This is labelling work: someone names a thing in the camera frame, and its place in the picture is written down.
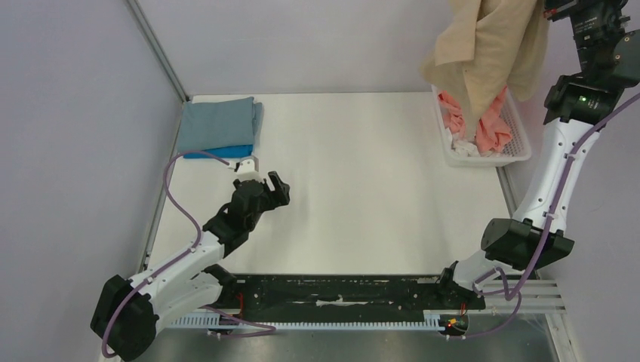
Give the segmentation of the beige t shirt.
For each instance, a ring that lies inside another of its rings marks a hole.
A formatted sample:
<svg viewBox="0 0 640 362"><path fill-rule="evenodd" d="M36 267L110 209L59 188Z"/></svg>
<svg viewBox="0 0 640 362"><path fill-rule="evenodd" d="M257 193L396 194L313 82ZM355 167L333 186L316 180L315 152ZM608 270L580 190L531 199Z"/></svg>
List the beige t shirt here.
<svg viewBox="0 0 640 362"><path fill-rule="evenodd" d="M461 107L466 136L504 88L530 99L546 55L542 1L451 1L453 20L420 67L425 81Z"/></svg>

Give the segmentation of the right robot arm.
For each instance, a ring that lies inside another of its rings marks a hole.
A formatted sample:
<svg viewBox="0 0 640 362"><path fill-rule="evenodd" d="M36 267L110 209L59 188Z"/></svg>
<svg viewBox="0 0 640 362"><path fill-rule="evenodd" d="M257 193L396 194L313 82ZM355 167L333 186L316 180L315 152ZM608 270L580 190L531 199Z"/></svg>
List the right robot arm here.
<svg viewBox="0 0 640 362"><path fill-rule="evenodd" d="M543 148L527 193L509 219L491 220L480 249L445 268L436 299L446 308L471 303L497 272L520 272L513 299L535 270L565 258L568 205L580 169L602 128L639 83L639 33L626 30L622 1L547 1L544 16L571 22L580 71L559 77L546 96Z"/></svg>

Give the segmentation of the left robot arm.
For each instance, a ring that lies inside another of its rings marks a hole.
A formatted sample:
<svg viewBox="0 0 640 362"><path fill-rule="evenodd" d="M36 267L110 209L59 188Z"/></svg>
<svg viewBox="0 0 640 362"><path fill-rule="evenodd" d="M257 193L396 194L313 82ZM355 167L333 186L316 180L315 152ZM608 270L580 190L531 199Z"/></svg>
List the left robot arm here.
<svg viewBox="0 0 640 362"><path fill-rule="evenodd" d="M236 179L230 202L209 219L181 251L148 270L103 286L91 318L104 357L138 358L166 326L214 303L230 307L234 277L220 261L238 249L263 213L290 203L290 186L275 171L267 179Z"/></svg>

